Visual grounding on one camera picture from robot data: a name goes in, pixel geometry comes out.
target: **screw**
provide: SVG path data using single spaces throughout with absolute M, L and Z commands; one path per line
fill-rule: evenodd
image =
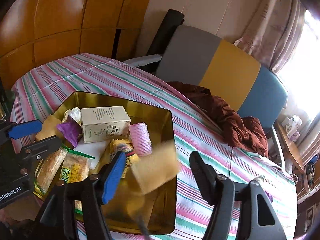
M 219 175 L 217 176 L 217 179 L 218 179 L 218 180 L 226 180 L 227 177 L 224 176 L 224 175 L 222 175 L 222 174 L 219 174 Z
M 56 183 L 57 186 L 63 186 L 64 185 L 64 180 L 58 180 L 58 182 Z
M 99 178 L 99 174 L 91 174 L 90 176 L 89 176 L 89 179 L 90 180 L 96 180 L 96 179 L 98 179 Z
M 259 182 L 255 181 L 255 180 L 250 181 L 250 183 L 252 185 L 254 185 L 254 186 L 259 186 L 260 185 Z
M 27 171 L 26 168 L 23 168 L 23 169 L 20 170 L 20 173 L 21 173 L 22 175 L 27 175 L 27 174 L 28 174 L 28 171 Z

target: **beige product box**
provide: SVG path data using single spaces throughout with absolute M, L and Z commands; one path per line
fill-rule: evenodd
M 81 119 L 84 143 L 125 139 L 131 122 L 123 106 L 82 108 Z

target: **beige wall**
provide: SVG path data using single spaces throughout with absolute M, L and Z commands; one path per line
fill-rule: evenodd
M 243 33 L 261 0 L 150 0 L 136 56 L 144 56 L 168 9 L 185 15 L 185 25 L 234 42 Z

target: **wooden desk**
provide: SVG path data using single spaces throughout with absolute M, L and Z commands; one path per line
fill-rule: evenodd
M 287 137 L 287 133 L 278 121 L 275 122 L 274 127 L 276 129 L 277 135 L 284 145 L 284 154 L 290 157 L 293 164 L 298 168 L 301 174 L 303 174 L 304 168 L 297 146 Z

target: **striped tablecloth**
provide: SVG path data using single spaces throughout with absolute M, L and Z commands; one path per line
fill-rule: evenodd
M 220 129 L 197 106 L 157 77 L 122 62 L 92 54 L 78 54 L 32 69 L 12 90 L 17 98 L 12 122 L 44 121 L 75 90 L 107 94 L 169 109 L 172 112 L 176 150 L 181 163 L 177 175 L 175 230 L 152 239 L 202 239 L 212 213 L 201 198 L 189 166 L 189 154 L 197 150 L 204 161 L 233 181 L 249 182 L 264 175 L 264 190 L 273 195 L 273 208 L 287 239 L 293 239 L 297 217 L 297 195 L 291 177 L 269 161 L 252 157 L 222 141 Z M 34 141 L 34 136 L 13 141 L 16 152 Z M 235 239 L 239 219 L 236 203 L 228 239 Z M 84 227 L 78 224 L 85 239 Z M 114 239 L 143 239 L 111 232 Z

